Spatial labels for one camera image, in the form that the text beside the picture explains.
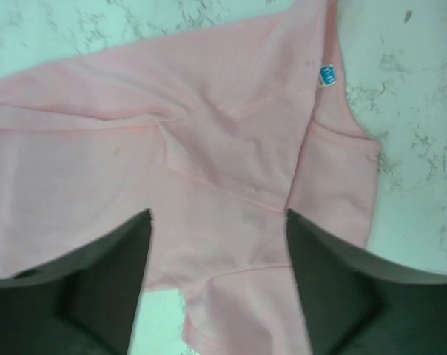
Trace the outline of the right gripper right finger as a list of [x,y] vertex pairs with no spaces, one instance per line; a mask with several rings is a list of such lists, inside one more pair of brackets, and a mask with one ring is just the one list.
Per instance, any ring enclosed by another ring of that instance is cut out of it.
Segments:
[[447,354],[447,275],[353,246],[293,210],[286,240],[314,354]]

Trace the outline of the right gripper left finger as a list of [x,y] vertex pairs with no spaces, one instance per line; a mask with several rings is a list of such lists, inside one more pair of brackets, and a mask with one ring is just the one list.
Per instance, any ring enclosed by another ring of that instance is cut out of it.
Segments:
[[0,279],[0,354],[126,354],[151,236],[145,209],[92,243]]

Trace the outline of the pink t shirt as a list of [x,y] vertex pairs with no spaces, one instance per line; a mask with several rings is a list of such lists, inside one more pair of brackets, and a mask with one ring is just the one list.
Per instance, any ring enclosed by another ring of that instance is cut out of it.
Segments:
[[346,98],[335,1],[0,79],[0,278],[155,217],[144,288],[200,354],[310,354],[285,211],[365,247],[378,142]]

